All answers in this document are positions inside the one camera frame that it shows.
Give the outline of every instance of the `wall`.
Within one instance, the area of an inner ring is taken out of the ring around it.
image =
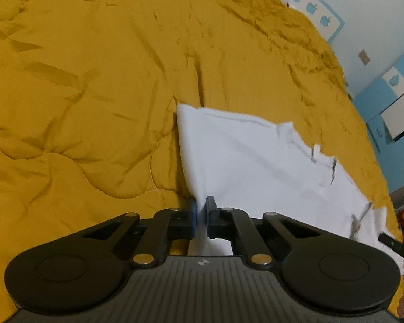
[[[345,21],[331,43],[357,95],[404,53],[404,0],[325,0]],[[366,66],[358,58],[365,49]]]
[[[395,63],[395,68],[404,77],[404,55]],[[354,105],[362,116],[369,130],[377,160],[389,186],[394,192],[404,186],[404,137],[393,142],[384,129],[380,113],[396,101],[398,96],[381,77],[377,78],[368,88],[359,94]],[[372,134],[374,129],[380,128],[383,137]]]

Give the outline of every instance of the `logo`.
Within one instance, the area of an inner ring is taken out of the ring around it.
[[[198,261],[198,264],[201,266],[206,266],[206,265],[209,265],[209,261],[206,259],[203,259],[203,260]]]
[[[325,28],[328,26],[328,24],[331,22],[331,17],[323,16],[320,19],[320,24],[323,25]]]
[[[389,83],[391,84],[391,86],[397,86],[399,84],[399,75],[396,74],[393,77],[391,77]]]
[[[317,4],[313,4],[313,3],[309,2],[306,10],[309,14],[313,15],[317,11]]]

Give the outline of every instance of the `metal pin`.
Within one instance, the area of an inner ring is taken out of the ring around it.
[[[150,254],[138,254],[133,256],[133,261],[139,265],[148,265],[154,261],[154,256]]]
[[[267,265],[272,261],[272,257],[266,254],[256,254],[251,258],[252,262],[257,265]]]

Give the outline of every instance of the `white cloth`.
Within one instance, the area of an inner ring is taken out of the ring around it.
[[[245,114],[178,105],[181,160],[199,213],[207,196],[219,208],[233,207],[250,217],[274,211],[342,237],[351,237],[353,217],[368,200],[334,158],[308,147],[292,123],[274,125]],[[390,255],[404,273],[404,260],[381,244],[386,208],[370,210],[355,239]],[[232,254],[230,242],[207,239],[199,225],[189,254]]]

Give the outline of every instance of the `ribbed plate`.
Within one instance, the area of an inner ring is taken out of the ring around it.
[[[72,316],[21,310],[8,323],[394,323],[387,311],[366,317],[331,317],[302,306],[271,272],[255,271],[240,258],[169,256],[132,274],[106,303]]]

